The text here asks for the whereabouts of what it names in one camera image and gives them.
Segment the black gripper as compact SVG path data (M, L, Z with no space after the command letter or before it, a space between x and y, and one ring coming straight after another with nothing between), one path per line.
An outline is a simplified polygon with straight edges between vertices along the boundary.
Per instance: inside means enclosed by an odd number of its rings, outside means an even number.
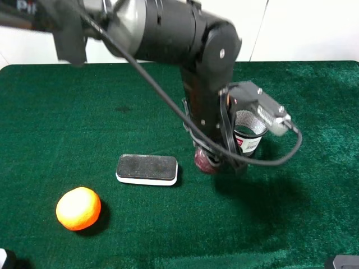
M232 81L233 69L234 67L230 66L219 72L212 72L205 69L180 68L192 122L213 142L222 146L224 139L221 130L217 128L221 118L218 92ZM193 146L195 148L194 162L197 166L220 166L222 164L215 151L207 143L194 141ZM246 162L232 157L230 164L236 175L243 174L248 166Z

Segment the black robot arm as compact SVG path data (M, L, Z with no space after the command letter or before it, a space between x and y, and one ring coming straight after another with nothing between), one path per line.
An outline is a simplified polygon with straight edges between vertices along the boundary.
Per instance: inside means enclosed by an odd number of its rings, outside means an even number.
M57 58L87 61L88 39L100 40L145 78L140 61L176 65L197 154L212 168L238 170L249 161L234 135L229 86L241 39L234 25L202 10L197 1L2 1L1 25L51 33Z

